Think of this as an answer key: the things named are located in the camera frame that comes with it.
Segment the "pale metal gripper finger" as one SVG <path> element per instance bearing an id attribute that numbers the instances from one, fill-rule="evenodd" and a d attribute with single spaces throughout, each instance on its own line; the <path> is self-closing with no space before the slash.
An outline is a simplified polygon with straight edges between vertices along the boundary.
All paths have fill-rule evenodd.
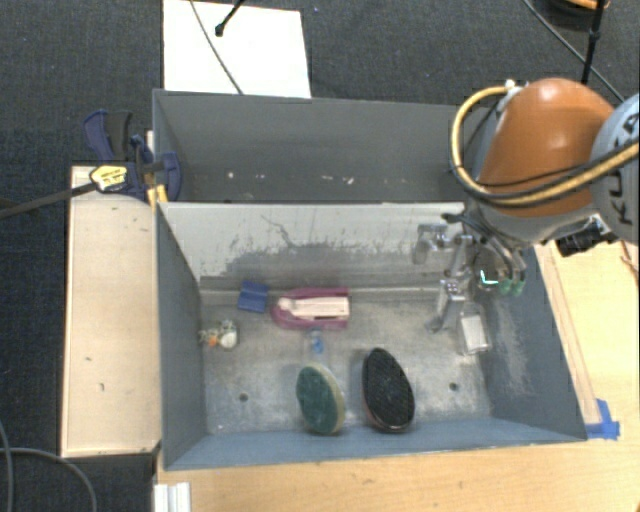
<path id="1" fill-rule="evenodd" d="M 490 350 L 490 339 L 480 313 L 463 314 L 459 320 L 459 331 L 462 352 L 465 355 L 476 355 Z"/>
<path id="2" fill-rule="evenodd" d="M 442 280 L 434 315 L 427 322 L 428 330 L 432 333 L 455 330 L 467 300 L 468 282 L 466 280 L 453 278 Z"/>

